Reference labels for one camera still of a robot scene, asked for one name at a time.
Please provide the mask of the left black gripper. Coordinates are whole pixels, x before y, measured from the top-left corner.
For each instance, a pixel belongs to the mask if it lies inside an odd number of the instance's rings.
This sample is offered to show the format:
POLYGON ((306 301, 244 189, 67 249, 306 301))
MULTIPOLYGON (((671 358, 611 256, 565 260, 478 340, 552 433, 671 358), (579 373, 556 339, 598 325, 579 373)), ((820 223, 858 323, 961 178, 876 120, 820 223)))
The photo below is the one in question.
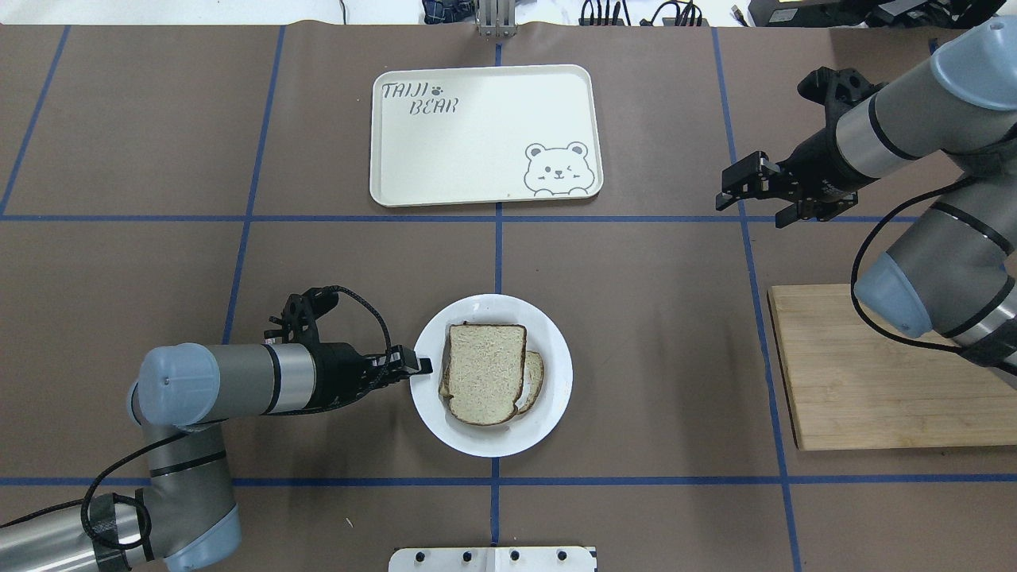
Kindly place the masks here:
POLYGON ((395 384, 398 377, 434 370, 430 358, 404 346, 388 349, 388 371, 377 364, 381 355, 360 355, 345 342, 312 345, 311 355, 315 362, 312 407, 345 407, 377 388, 395 384))

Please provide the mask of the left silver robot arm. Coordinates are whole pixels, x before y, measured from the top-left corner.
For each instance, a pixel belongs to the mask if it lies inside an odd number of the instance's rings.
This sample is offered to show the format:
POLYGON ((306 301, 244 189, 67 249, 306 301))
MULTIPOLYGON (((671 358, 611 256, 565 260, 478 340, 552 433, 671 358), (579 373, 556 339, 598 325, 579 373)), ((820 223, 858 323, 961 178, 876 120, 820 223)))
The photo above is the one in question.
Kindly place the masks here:
POLYGON ((242 537, 222 437, 228 419, 330 412, 375 388, 433 370, 393 347, 360 355, 345 343, 203 346, 149 351, 128 395, 146 444, 149 483, 98 493, 2 526, 4 571, 130 571, 162 561, 196 571, 228 558, 242 537))

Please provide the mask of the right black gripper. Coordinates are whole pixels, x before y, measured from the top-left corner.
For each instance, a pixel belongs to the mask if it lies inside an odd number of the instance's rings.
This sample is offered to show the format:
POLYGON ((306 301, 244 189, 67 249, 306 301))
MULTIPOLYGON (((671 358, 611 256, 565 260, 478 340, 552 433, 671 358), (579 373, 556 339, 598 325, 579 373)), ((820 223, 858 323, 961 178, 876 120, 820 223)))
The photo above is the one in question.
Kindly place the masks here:
POLYGON ((844 160, 834 135, 827 128, 818 131, 778 164, 766 152, 749 153, 723 170, 715 210, 773 199, 777 192, 777 198, 791 203, 774 216, 775 227, 783 229, 810 218, 828 222, 856 206, 862 175, 844 160))

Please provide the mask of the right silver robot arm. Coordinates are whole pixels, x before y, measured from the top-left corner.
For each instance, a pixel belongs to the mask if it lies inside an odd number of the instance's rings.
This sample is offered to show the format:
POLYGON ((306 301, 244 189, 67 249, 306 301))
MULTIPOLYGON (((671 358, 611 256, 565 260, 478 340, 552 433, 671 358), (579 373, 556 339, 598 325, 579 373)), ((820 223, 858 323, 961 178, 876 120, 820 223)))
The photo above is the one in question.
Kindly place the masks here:
POLYGON ((798 84, 824 126, 784 160, 756 151, 723 171, 716 210, 778 199, 777 228, 828 222, 861 189, 944 153, 951 184, 906 199, 868 232, 849 295, 876 333, 1015 384, 1015 18, 992 16, 892 81, 816 68, 798 84))

